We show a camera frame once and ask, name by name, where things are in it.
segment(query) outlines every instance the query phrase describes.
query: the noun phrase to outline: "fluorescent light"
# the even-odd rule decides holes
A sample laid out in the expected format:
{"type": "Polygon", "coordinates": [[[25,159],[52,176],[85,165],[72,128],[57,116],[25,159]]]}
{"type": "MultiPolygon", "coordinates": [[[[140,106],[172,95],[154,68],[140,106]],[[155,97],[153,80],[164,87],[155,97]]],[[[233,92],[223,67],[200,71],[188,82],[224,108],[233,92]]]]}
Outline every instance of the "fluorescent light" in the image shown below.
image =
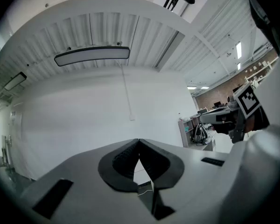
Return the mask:
{"type": "Polygon", "coordinates": [[[91,60],[128,59],[129,56],[130,49],[128,47],[106,46],[71,50],[57,55],[54,60],[58,66],[64,66],[91,60]]]}
{"type": "Polygon", "coordinates": [[[27,79],[27,76],[23,73],[20,72],[19,74],[17,74],[15,77],[13,77],[5,86],[4,88],[7,91],[10,91],[12,88],[14,88],[15,86],[17,86],[18,84],[22,83],[24,80],[27,79]]]}
{"type": "Polygon", "coordinates": [[[242,57],[242,44],[239,42],[237,45],[238,59],[242,57]]]}

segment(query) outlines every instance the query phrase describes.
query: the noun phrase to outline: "brick wall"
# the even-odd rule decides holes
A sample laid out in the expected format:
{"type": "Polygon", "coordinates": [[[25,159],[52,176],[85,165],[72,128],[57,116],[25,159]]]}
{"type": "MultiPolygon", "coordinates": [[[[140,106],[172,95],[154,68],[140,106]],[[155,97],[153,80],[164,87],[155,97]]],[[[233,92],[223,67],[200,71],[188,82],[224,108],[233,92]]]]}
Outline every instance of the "brick wall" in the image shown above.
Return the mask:
{"type": "MultiPolygon", "coordinates": [[[[221,102],[222,104],[227,103],[227,97],[233,94],[233,89],[239,87],[240,85],[245,83],[245,77],[249,77],[258,70],[260,70],[263,66],[259,66],[259,62],[263,61],[272,61],[277,57],[277,53],[274,49],[269,51],[265,56],[255,61],[253,64],[243,69],[242,72],[238,73],[236,76],[231,78],[230,80],[224,82],[223,84],[217,86],[216,88],[196,97],[196,101],[199,108],[208,108],[211,109],[214,106],[215,102],[221,102]]],[[[265,75],[267,69],[257,74],[257,76],[265,75]]]]}

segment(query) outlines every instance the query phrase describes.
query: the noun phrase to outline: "ceiling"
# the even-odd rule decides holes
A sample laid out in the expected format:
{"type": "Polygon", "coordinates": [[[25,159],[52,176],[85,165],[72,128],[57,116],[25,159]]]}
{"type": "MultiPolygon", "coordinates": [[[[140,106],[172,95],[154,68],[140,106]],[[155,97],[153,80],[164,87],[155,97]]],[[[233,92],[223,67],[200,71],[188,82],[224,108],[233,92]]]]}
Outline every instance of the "ceiling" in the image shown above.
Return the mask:
{"type": "Polygon", "coordinates": [[[184,7],[179,17],[153,3],[133,0],[137,4],[133,7],[127,5],[130,0],[121,1],[125,4],[77,5],[77,10],[63,4],[52,6],[21,28],[19,21],[12,23],[8,17],[10,26],[5,25],[5,30],[10,35],[0,51],[0,86],[20,71],[27,80],[10,92],[3,90],[0,98],[19,96],[24,88],[57,74],[117,66],[114,60],[64,67],[54,62],[57,54],[69,49],[116,46],[117,42],[131,49],[130,58],[121,64],[179,71],[189,86],[197,86],[197,94],[200,87],[214,87],[236,74],[237,63],[248,64],[254,51],[267,43],[251,18],[248,0],[205,0],[191,23],[186,22],[187,14],[201,3],[184,7]],[[242,57],[238,60],[235,45],[239,41],[242,57]]]}

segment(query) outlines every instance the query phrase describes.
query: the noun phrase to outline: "ceiling light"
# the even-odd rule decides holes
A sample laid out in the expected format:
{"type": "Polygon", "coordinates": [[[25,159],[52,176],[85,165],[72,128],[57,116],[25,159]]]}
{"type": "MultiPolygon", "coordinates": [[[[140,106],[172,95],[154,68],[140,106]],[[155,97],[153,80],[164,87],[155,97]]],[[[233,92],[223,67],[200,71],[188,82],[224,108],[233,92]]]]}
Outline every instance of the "ceiling light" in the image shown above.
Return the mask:
{"type": "Polygon", "coordinates": [[[128,47],[105,46],[71,50],[57,55],[54,60],[58,66],[64,66],[91,60],[128,59],[129,56],[128,47]]]}
{"type": "Polygon", "coordinates": [[[19,83],[22,83],[24,80],[27,79],[27,76],[23,73],[20,72],[19,74],[17,74],[14,78],[12,78],[5,86],[4,88],[7,91],[10,91],[12,88],[14,88],[15,86],[17,86],[19,83]]]}
{"type": "Polygon", "coordinates": [[[242,57],[242,44],[239,42],[237,45],[238,59],[242,57]]]}

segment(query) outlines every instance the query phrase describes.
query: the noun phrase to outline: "white cable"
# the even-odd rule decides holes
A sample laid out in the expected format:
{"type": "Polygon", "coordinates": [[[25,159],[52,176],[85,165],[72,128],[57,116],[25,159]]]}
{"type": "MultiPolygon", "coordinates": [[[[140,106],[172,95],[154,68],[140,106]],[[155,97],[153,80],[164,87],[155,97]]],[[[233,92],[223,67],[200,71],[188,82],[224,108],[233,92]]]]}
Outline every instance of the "white cable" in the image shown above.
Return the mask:
{"type": "Polygon", "coordinates": [[[143,194],[145,194],[146,192],[149,192],[149,191],[153,191],[153,190],[146,190],[144,193],[141,193],[138,196],[141,196],[141,195],[143,195],[143,194]]]}

